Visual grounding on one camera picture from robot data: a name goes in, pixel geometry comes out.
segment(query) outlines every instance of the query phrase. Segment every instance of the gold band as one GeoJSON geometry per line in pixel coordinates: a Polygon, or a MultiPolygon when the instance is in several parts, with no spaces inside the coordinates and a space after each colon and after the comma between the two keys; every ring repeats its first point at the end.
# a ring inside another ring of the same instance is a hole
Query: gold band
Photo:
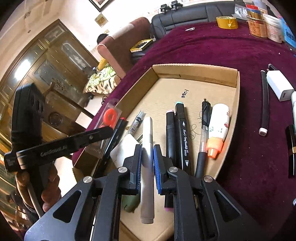
{"type": "Polygon", "coordinates": [[[288,156],[291,156],[293,154],[296,153],[296,146],[292,147],[289,151],[288,151],[288,156]]]}

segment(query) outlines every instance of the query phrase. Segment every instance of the purple tablecloth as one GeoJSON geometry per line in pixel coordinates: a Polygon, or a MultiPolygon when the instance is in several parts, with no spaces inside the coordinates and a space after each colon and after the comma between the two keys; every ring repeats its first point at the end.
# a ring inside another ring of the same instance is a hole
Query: purple tablecloth
{"type": "MultiPolygon", "coordinates": [[[[295,86],[294,53],[285,44],[253,37],[244,23],[235,30],[220,29],[216,23],[178,27],[155,43],[109,99],[121,99],[153,64],[167,63],[210,64],[240,71],[237,126],[218,182],[273,235],[288,217],[296,198],[296,180],[288,179],[284,133],[286,126],[293,123],[293,117],[291,102],[279,102],[269,89],[268,135],[258,135],[262,101],[260,70],[272,63],[295,86]],[[185,31],[193,26],[194,31],[185,31]]],[[[103,108],[104,105],[88,130],[94,127],[103,108]]]]}

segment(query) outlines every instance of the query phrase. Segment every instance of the white power adapter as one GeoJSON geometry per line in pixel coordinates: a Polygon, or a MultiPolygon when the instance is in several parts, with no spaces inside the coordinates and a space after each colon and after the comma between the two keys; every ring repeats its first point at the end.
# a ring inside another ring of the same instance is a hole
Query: white power adapter
{"type": "Polygon", "coordinates": [[[279,70],[267,72],[267,82],[276,94],[279,101],[290,100],[294,89],[290,82],[279,70]]]}

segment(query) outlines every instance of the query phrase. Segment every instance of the orange nozzle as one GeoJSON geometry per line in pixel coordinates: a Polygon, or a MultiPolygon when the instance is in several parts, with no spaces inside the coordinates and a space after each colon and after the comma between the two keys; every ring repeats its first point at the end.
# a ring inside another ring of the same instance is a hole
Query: orange nozzle
{"type": "Polygon", "coordinates": [[[222,147],[223,147],[223,141],[221,138],[211,137],[207,141],[207,151],[208,151],[207,156],[215,159],[218,153],[222,151],[222,147]]]}

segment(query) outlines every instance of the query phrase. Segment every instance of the yellow sleeve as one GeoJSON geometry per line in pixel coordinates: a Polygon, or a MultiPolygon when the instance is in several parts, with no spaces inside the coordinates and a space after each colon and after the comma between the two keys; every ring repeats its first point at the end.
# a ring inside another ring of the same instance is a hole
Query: yellow sleeve
{"type": "Polygon", "coordinates": [[[102,58],[99,65],[98,65],[98,70],[102,70],[106,66],[107,63],[108,63],[108,61],[106,59],[102,58]]]}

